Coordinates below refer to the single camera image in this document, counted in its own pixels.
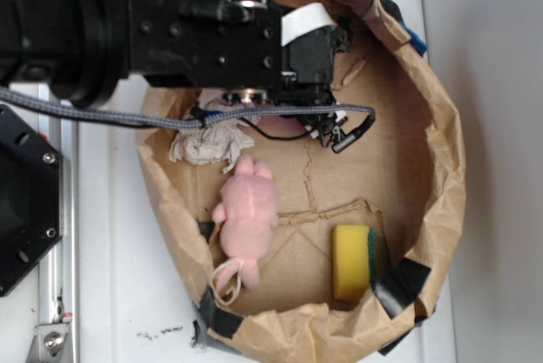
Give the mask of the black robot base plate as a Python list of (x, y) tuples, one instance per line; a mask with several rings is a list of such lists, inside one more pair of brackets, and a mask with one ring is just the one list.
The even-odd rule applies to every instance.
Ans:
[(8, 296), (60, 239), (62, 156), (1, 106), (1, 295)]

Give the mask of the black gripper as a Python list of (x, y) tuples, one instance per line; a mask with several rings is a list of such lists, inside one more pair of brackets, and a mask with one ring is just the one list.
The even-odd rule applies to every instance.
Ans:
[(217, 87), (287, 108), (288, 115), (335, 142), (344, 116), (334, 110), (333, 56), (339, 26), (281, 46), (281, 18), (296, 8), (277, 0), (120, 0), (115, 31), (124, 70), (155, 87)]

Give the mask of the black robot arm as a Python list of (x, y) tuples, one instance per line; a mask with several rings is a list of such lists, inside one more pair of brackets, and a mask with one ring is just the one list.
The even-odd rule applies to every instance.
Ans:
[(305, 109), (332, 105), (333, 20), (288, 37), (278, 0), (1, 0), (1, 83), (44, 82), (78, 108), (106, 103), (117, 83), (221, 89)]

